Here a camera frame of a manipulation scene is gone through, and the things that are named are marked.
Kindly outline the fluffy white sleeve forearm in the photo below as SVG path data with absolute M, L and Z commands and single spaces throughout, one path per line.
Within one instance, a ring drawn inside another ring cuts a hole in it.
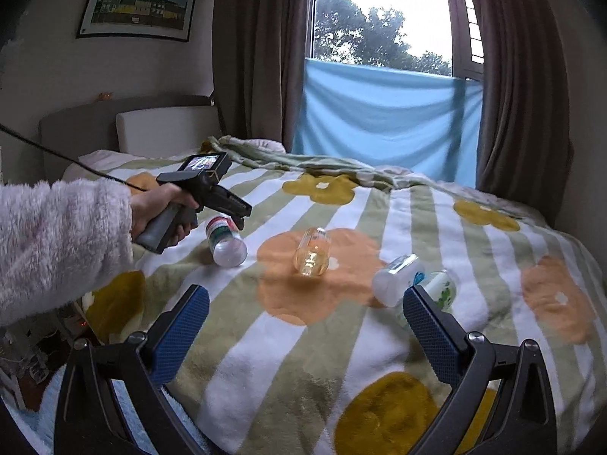
M 1 187 L 1 325 L 51 311 L 133 264 L 131 193 L 111 181 Z

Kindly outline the person's left hand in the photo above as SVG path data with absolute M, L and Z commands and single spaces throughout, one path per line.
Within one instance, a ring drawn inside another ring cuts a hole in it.
M 189 193 L 171 183 L 133 194 L 130 201 L 132 239 L 135 240 L 146 229 L 149 222 L 162 214 L 171 202 L 191 209 L 198 208 L 198 203 Z

